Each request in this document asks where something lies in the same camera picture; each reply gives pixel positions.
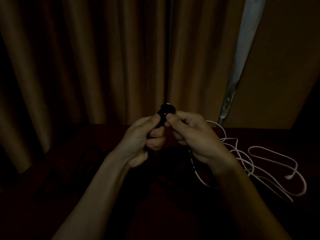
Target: black object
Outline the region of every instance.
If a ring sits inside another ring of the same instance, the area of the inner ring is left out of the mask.
[[[158,123],[158,125],[155,127],[156,128],[160,128],[161,126],[163,126],[165,124],[165,122],[167,121],[167,114],[172,113],[175,114],[176,112],[176,108],[174,106],[172,106],[171,104],[162,104],[161,105],[161,109],[157,112],[158,115],[160,115],[161,119],[160,122]],[[151,137],[150,134],[147,135],[148,139],[152,139],[154,137]]]

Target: tangled white cable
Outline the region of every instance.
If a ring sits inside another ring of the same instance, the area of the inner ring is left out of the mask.
[[[245,152],[243,152],[243,151],[241,151],[241,150],[238,150],[238,138],[227,138],[227,134],[226,134],[225,130],[222,128],[221,125],[217,124],[216,122],[210,121],[210,120],[207,120],[206,122],[210,122],[210,123],[213,123],[213,124],[215,124],[215,125],[218,125],[218,126],[223,130],[223,133],[224,133],[225,137],[220,139],[221,142],[222,142],[223,144],[228,145],[228,146],[230,146],[230,147],[233,148],[230,152],[236,152],[236,153],[237,153],[238,157],[236,157],[236,159],[238,159],[238,160],[241,161],[241,163],[242,163],[242,165],[243,165],[243,167],[244,167],[244,170],[245,170],[246,172],[248,172],[248,176],[251,176],[251,175],[252,175],[252,176],[255,177],[257,180],[259,180],[260,182],[262,182],[266,187],[268,187],[272,192],[274,192],[276,195],[278,195],[279,197],[281,197],[281,198],[284,199],[284,200],[286,200],[286,199],[283,198],[281,195],[279,195],[276,191],[274,191],[274,190],[273,190],[269,185],[267,185],[265,182],[263,182],[262,179],[267,180],[267,181],[269,181],[270,183],[272,183],[272,184],[273,184],[275,187],[277,187],[291,202],[293,202],[293,199],[290,197],[290,195],[291,195],[291,196],[301,196],[301,195],[303,195],[303,194],[306,193],[306,191],[307,191],[307,183],[306,183],[304,177],[297,171],[298,163],[297,163],[294,159],[292,159],[291,157],[288,157],[288,156],[286,156],[286,155],[283,155],[283,154],[280,154],[280,153],[271,151],[271,150],[269,150],[269,149],[267,149],[267,148],[264,148],[264,147],[261,147],[261,146],[251,146],[251,147],[248,148],[248,154],[249,154],[250,156],[252,156],[252,157],[256,157],[256,158],[259,158],[259,159],[267,160],[267,161],[269,161],[269,162],[276,163],[276,164],[282,165],[282,166],[284,166],[284,167],[290,168],[290,169],[293,171],[293,173],[290,174],[290,175],[285,176],[285,178],[286,178],[287,180],[292,179],[293,176],[294,176],[295,174],[297,174],[297,175],[301,178],[301,180],[302,180],[302,182],[303,182],[303,190],[302,190],[300,193],[290,193],[290,192],[287,191],[270,173],[268,173],[267,171],[263,170],[263,169],[260,168],[260,167],[255,166],[254,163],[253,163],[253,161],[252,161],[252,159],[251,159]],[[226,141],[226,140],[236,140],[236,141],[235,141],[235,146],[230,145],[230,144],[228,144],[228,143],[225,143],[224,141]],[[260,157],[260,156],[253,155],[253,154],[250,153],[250,149],[252,149],[252,148],[261,148],[261,149],[267,150],[267,151],[269,151],[269,152],[275,153],[275,154],[277,154],[277,155],[286,157],[286,158],[294,161],[295,167],[293,168],[293,167],[290,167],[290,166],[288,166],[288,165],[286,165],[286,164],[283,164],[283,163],[280,163],[280,162],[277,162],[277,161],[273,161],[273,160],[270,160],[270,159],[267,159],[267,158],[264,158],[264,157]],[[240,153],[244,154],[244,155],[249,159],[249,161],[243,159],[243,158],[241,157],[241,154],[240,154]],[[251,166],[251,168],[248,169],[248,168],[246,167],[246,164],[249,164],[249,165]],[[194,166],[193,166],[193,168],[194,168],[194,172],[195,172],[195,174],[197,175],[198,179],[199,179],[204,185],[206,185],[207,187],[210,187],[209,185],[207,185],[207,184],[199,177],[199,175],[198,175],[198,173],[197,173],[197,171],[196,171],[196,169],[195,169]],[[254,175],[254,170],[255,170],[255,169],[259,169],[259,170],[261,170],[262,172],[266,173],[273,181],[270,180],[269,178],[266,178],[266,177]]]

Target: white cable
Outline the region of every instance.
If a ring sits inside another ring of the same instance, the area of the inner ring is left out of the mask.
[[[251,147],[248,148],[248,154],[249,154],[250,156],[252,156],[252,157],[256,157],[256,158],[259,158],[259,159],[263,159],[263,160],[266,160],[266,161],[269,161],[269,162],[272,162],[272,163],[276,163],[276,164],[282,165],[282,166],[284,166],[284,167],[290,168],[290,169],[293,171],[293,173],[290,174],[290,175],[285,176],[285,178],[286,178],[287,180],[291,180],[291,179],[294,177],[294,175],[297,174],[297,175],[301,178],[302,183],[303,183],[303,190],[302,190],[300,193],[290,193],[290,192],[287,191],[270,173],[268,173],[266,170],[263,170],[263,169],[260,168],[260,167],[255,166],[254,163],[253,163],[253,161],[252,161],[252,159],[249,157],[249,155],[247,155],[245,152],[243,152],[243,151],[241,151],[241,150],[238,150],[238,138],[227,138],[226,131],[222,128],[221,125],[219,125],[219,124],[216,123],[216,122],[210,121],[210,120],[207,120],[206,122],[210,122],[210,123],[213,123],[213,124],[215,124],[215,125],[218,125],[218,126],[223,130],[223,133],[224,133],[224,136],[225,136],[225,137],[220,139],[221,142],[222,142],[224,145],[228,145],[228,146],[230,146],[230,147],[233,148],[232,150],[230,150],[230,152],[236,152],[236,153],[237,153],[238,157],[236,157],[236,159],[238,159],[238,160],[241,161],[241,163],[242,163],[242,165],[243,165],[243,167],[244,167],[244,170],[245,170],[246,172],[248,172],[248,176],[251,176],[251,175],[252,175],[252,176],[255,177],[258,181],[260,181],[260,182],[263,183],[266,187],[268,187],[272,192],[274,192],[276,195],[278,195],[279,197],[281,197],[281,198],[284,199],[284,200],[285,200],[285,198],[283,198],[280,194],[278,194],[276,191],[274,191],[269,185],[267,185],[264,181],[262,181],[262,179],[267,180],[267,181],[269,181],[271,184],[273,184],[273,185],[274,185],[279,191],[281,191],[291,202],[293,202],[293,199],[290,197],[290,195],[292,195],[292,196],[301,196],[301,195],[303,195],[303,194],[306,193],[306,191],[307,191],[307,183],[306,183],[304,177],[301,175],[301,173],[299,173],[299,172],[297,171],[298,163],[297,163],[293,158],[288,157],[288,156],[283,155],[283,154],[280,154],[280,153],[278,153],[278,152],[271,151],[271,150],[269,150],[269,149],[267,149],[267,148],[264,148],[264,147],[261,147],[261,146],[251,146]],[[228,144],[228,143],[225,143],[224,141],[226,141],[226,140],[236,140],[235,146],[233,146],[233,145],[231,145],[231,144]],[[267,151],[269,151],[269,152],[275,153],[275,154],[277,154],[277,155],[286,157],[286,158],[294,161],[295,167],[293,168],[293,167],[290,167],[290,166],[288,166],[288,165],[286,165],[286,164],[284,164],[284,163],[280,163],[280,162],[273,161],[273,160],[270,160],[270,159],[267,159],[267,158],[264,158],[264,157],[260,157],[260,156],[253,155],[253,154],[251,154],[251,152],[250,152],[250,149],[252,149],[252,148],[261,148],[261,149],[267,150]],[[244,154],[244,155],[249,159],[249,161],[243,159],[243,158],[241,157],[241,154],[240,154],[240,153]],[[210,186],[207,185],[207,184],[199,177],[199,175],[198,175],[198,173],[197,173],[194,165],[193,165],[193,168],[194,168],[194,172],[195,172],[195,174],[197,175],[198,179],[199,179],[204,185],[206,185],[207,187],[210,188]],[[257,176],[257,175],[255,175],[255,174],[254,174],[254,170],[255,170],[255,169],[259,169],[259,170],[261,170],[262,172],[266,173],[272,180],[270,180],[270,179],[267,178],[267,177],[262,177],[262,176]]]

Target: person's left forearm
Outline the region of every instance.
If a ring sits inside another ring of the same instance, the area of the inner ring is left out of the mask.
[[[114,150],[100,166],[79,203],[52,239],[102,239],[130,166]]]

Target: person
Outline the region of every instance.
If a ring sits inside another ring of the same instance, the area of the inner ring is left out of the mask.
[[[244,239],[291,239],[270,212],[234,155],[222,144],[204,118],[177,111],[167,114],[165,126],[174,129],[182,145],[206,163]],[[106,157],[86,192],[52,239],[102,239],[118,192],[132,167],[148,158],[143,150],[160,150],[165,142],[164,127],[154,129],[160,116],[141,118],[125,133],[119,145]]]

